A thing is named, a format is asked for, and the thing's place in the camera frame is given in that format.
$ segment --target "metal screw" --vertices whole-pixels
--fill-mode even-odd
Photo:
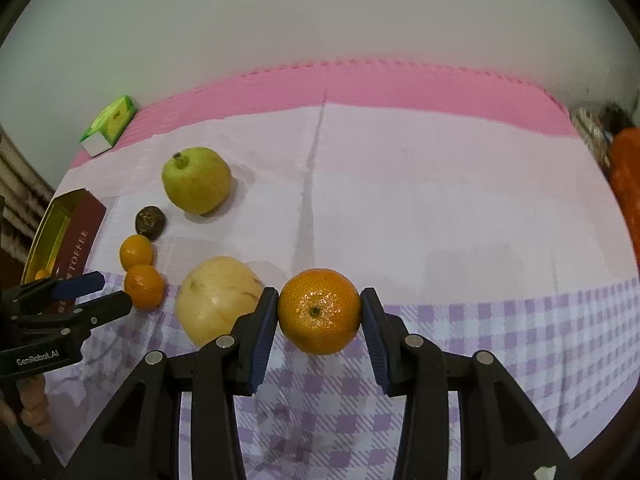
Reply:
[[[424,339],[422,339],[422,336],[419,336],[417,334],[409,334],[404,338],[404,342],[412,348],[420,348],[422,346],[422,343],[424,343]]]
[[[489,354],[489,352],[485,352],[484,350],[476,354],[476,359],[478,359],[478,362],[483,365],[490,365],[494,362],[494,356]]]
[[[220,348],[229,348],[230,346],[233,346],[235,342],[236,338],[234,338],[232,335],[221,335],[218,339],[216,339],[216,345],[218,345]]]
[[[162,352],[159,352],[158,350],[153,350],[152,352],[149,352],[145,356],[145,361],[146,361],[146,364],[148,365],[157,365],[160,361],[162,361],[163,357],[164,356],[162,355]]]

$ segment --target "orange object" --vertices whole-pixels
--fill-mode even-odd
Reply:
[[[331,269],[300,272],[278,300],[282,333],[311,354],[334,354],[347,346],[360,326],[360,311],[353,283]]]
[[[614,137],[609,160],[609,184],[640,262],[640,128],[627,128]]]
[[[138,264],[151,265],[153,262],[154,248],[146,236],[131,235],[120,246],[120,264],[124,270]]]
[[[37,282],[38,280],[41,280],[42,278],[48,278],[49,276],[51,276],[51,273],[47,269],[40,269],[38,272],[36,272],[34,281]]]
[[[164,278],[150,265],[132,266],[124,277],[124,291],[139,310],[153,310],[164,300]]]

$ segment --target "purple checkered cloth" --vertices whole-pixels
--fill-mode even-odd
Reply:
[[[105,277],[100,294],[122,286],[122,276]],[[135,311],[95,329],[82,348],[82,363],[47,375],[50,396],[71,397],[75,409],[84,410],[81,431],[65,428],[78,420],[67,407],[52,437],[63,461],[146,352],[160,349],[174,356],[193,351],[174,316],[176,293],[177,287],[171,286],[156,312]],[[632,279],[535,300],[385,309],[401,316],[410,332],[443,350],[493,352],[561,434],[625,381],[638,377],[639,298],[638,280]],[[89,402],[91,392],[94,400]],[[104,395],[96,401],[98,392]],[[180,438],[187,447],[189,404],[184,396]],[[236,397],[247,476],[391,478],[403,409],[402,397],[389,399],[376,385],[361,333],[339,354],[313,356],[298,351],[278,329],[264,384],[253,397]],[[450,478],[460,476],[459,420],[456,397],[450,395]],[[188,459],[184,462],[181,478],[190,478]]]

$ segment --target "dried fruit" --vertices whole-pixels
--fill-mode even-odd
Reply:
[[[166,216],[154,205],[143,207],[136,215],[136,232],[152,242],[162,234],[165,225]]]

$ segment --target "pear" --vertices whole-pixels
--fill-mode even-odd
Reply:
[[[191,341],[203,347],[230,333],[238,317],[252,313],[263,288],[244,263],[216,256],[187,274],[175,300],[175,315]]]
[[[224,202],[231,188],[231,170],[209,148],[175,153],[162,168],[162,185],[169,200],[194,215],[208,213]]]

